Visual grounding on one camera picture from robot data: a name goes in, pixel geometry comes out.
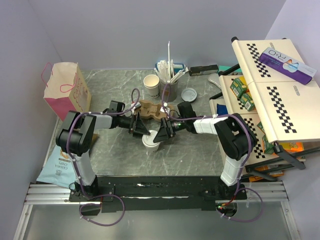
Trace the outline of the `white plastic cup lid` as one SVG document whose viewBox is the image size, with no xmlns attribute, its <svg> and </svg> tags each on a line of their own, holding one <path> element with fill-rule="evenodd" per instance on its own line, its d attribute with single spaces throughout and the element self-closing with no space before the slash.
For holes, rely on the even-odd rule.
<svg viewBox="0 0 320 240">
<path fill-rule="evenodd" d="M 149 130 L 149 135 L 148 134 L 144 134 L 142 136 L 142 143 L 146 146 L 146 147 L 155 147 L 155 146 L 159 146 L 160 142 L 154 142 L 154 139 L 157 135 L 157 131 L 156 130 Z"/>
</svg>

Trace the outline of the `brown pulp cup carrier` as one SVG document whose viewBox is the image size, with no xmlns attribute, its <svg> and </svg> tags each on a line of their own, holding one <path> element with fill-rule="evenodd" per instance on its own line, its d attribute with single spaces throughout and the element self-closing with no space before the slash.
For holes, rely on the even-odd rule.
<svg viewBox="0 0 320 240">
<path fill-rule="evenodd" d="M 139 113 L 141 119 L 149 120 L 154 119 L 157 122 L 161 121 L 161 118 L 168 118 L 162 103 L 154 103 L 149 100 L 140 100 L 140 106 L 134 109 L 134 114 Z"/>
</svg>

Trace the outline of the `grey straw holder cup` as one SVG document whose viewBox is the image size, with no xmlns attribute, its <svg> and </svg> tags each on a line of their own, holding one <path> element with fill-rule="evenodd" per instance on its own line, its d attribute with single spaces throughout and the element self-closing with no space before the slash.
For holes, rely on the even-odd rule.
<svg viewBox="0 0 320 240">
<path fill-rule="evenodd" d="M 162 99 L 163 90 L 166 83 L 163 80 L 159 82 L 159 97 Z M 167 86 L 164 92 L 164 101 L 166 103 L 173 102 L 177 98 L 179 81 Z"/>
</svg>

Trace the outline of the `white paper cup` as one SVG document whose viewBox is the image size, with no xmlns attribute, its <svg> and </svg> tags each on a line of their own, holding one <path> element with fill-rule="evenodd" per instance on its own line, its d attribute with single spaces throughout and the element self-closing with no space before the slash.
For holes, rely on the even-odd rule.
<svg viewBox="0 0 320 240">
<path fill-rule="evenodd" d="M 159 149 L 160 143 L 159 142 L 153 143 L 153 144 L 144 143 L 144 146 L 148 152 L 153 153 Z"/>
</svg>

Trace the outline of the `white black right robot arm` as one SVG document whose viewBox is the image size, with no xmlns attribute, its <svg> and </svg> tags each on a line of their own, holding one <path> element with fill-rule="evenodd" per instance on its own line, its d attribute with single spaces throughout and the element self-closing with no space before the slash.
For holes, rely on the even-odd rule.
<svg viewBox="0 0 320 240">
<path fill-rule="evenodd" d="M 181 130 L 192 134 L 216 135 L 226 154 L 220 176 L 223 184 L 218 187 L 218 193 L 223 199 L 230 199 L 236 193 L 234 185 L 240 182 L 244 164 L 258 143 L 257 137 L 238 113 L 196 116 L 190 102 L 181 102 L 177 107 L 180 117 L 163 117 L 153 142 L 168 140 Z"/>
</svg>

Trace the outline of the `stack of white paper cups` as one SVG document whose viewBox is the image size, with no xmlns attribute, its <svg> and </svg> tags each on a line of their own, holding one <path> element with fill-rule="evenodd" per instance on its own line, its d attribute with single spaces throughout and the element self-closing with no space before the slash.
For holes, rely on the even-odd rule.
<svg viewBox="0 0 320 240">
<path fill-rule="evenodd" d="M 160 95 L 160 79 L 155 74 L 149 74 L 143 79 L 144 87 L 146 88 L 147 94 L 152 98 L 156 99 Z"/>
</svg>

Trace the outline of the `bundle of wrapped straws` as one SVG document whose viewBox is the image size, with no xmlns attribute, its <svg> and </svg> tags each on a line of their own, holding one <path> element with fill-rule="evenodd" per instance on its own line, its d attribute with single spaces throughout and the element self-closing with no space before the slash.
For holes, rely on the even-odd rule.
<svg viewBox="0 0 320 240">
<path fill-rule="evenodd" d="M 189 69 L 186 66 L 184 70 L 180 70 L 178 73 L 174 73 L 171 71 L 171 78 L 168 79 L 168 69 L 160 69 L 160 71 L 156 71 L 154 68 L 154 71 L 156 75 L 159 77 L 160 80 L 164 81 L 165 84 L 174 84 L 176 81 L 178 81 L 184 74 L 186 74 Z"/>
</svg>

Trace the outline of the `green box upper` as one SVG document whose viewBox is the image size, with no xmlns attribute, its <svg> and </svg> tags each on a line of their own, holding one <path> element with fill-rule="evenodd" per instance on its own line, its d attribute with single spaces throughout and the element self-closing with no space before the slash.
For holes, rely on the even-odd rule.
<svg viewBox="0 0 320 240">
<path fill-rule="evenodd" d="M 230 89 L 237 99 L 240 99 L 244 93 L 249 91 L 246 80 L 243 76 L 234 78 L 230 85 Z"/>
</svg>

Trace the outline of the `green box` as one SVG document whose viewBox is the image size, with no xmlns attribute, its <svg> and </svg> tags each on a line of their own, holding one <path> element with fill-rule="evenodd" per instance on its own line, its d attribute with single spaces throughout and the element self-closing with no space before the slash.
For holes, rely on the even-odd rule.
<svg viewBox="0 0 320 240">
<path fill-rule="evenodd" d="M 240 102 L 244 105 L 244 108 L 249 112 L 256 108 L 250 92 L 244 93 L 240 98 Z"/>
<path fill-rule="evenodd" d="M 244 93 L 249 91 L 246 80 L 243 76 L 234 78 L 230 85 L 230 89 L 237 99 L 240 99 Z"/>
</svg>

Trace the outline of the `green box lower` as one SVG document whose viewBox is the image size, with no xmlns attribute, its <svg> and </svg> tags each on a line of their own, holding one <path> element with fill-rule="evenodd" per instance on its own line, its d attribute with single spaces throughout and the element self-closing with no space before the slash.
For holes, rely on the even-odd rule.
<svg viewBox="0 0 320 240">
<path fill-rule="evenodd" d="M 244 93 L 240 98 L 240 102 L 244 105 L 244 108 L 249 112 L 256 108 L 250 92 Z"/>
</svg>

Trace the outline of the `brown blue snack packet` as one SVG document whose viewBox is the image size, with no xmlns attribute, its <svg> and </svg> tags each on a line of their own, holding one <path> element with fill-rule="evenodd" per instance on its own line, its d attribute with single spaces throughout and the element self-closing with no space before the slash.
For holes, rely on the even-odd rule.
<svg viewBox="0 0 320 240">
<path fill-rule="evenodd" d="M 55 146 L 46 164 L 42 168 L 38 182 L 54 184 L 67 188 L 71 183 L 78 183 L 82 179 L 84 186 L 90 186 L 96 178 L 90 161 L 89 151 L 81 156 L 73 155 L 80 177 L 77 177 L 73 159 L 66 152 L 63 152 L 60 146 Z"/>
</svg>

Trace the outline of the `green orange juice carton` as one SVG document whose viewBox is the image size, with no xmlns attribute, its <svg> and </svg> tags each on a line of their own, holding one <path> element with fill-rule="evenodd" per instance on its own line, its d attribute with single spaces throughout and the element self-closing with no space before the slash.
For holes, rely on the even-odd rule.
<svg viewBox="0 0 320 240">
<path fill-rule="evenodd" d="M 274 145 L 272 143 L 268 142 L 267 136 L 264 134 L 262 137 L 262 148 L 263 148 L 263 153 L 265 155 L 275 155 Z"/>
</svg>

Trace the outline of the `cream checkered folding board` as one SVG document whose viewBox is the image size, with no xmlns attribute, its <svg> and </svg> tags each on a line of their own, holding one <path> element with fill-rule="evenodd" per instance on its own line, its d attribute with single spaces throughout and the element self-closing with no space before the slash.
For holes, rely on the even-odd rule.
<svg viewBox="0 0 320 240">
<path fill-rule="evenodd" d="M 301 62 L 302 58 L 290 39 L 239 40 L 233 37 L 231 45 L 238 63 L 219 73 L 221 92 L 210 98 L 210 107 L 225 104 L 228 113 L 240 114 L 257 135 L 258 145 L 252 151 L 247 171 L 276 162 L 287 162 L 290 168 L 305 169 L 297 157 L 305 157 L 319 148 L 290 154 L 280 143 L 320 141 L 320 88 L 317 82 L 311 80 L 307 85 L 301 84 L 259 61 L 263 51 L 272 48 Z M 236 78 L 231 73 L 238 69 L 253 98 L 253 111 L 247 111 L 230 89 Z M 275 155 L 264 154 L 263 135 L 274 145 Z"/>
</svg>

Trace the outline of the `purple white R&O box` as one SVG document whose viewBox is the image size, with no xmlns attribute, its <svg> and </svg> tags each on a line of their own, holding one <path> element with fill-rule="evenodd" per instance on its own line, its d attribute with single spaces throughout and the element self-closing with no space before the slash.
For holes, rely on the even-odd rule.
<svg viewBox="0 0 320 240">
<path fill-rule="evenodd" d="M 271 47 L 266 48 L 258 60 L 303 85 L 307 85 L 317 73 L 316 69 Z"/>
</svg>

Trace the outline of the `aluminium rail frame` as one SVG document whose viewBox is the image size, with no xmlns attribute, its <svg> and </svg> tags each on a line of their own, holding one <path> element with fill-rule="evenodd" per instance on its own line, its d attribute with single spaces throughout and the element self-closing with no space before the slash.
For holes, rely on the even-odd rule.
<svg viewBox="0 0 320 240">
<path fill-rule="evenodd" d="M 92 222 L 80 218 L 70 191 L 48 184 L 29 186 L 16 228 L 16 240 L 299 240 L 301 234 L 284 185 L 251 183 L 258 192 L 236 200 L 234 219 L 225 219 L 214 201 L 207 209 L 161 208 L 185 197 L 125 197 L 125 208 L 106 207 Z"/>
</svg>

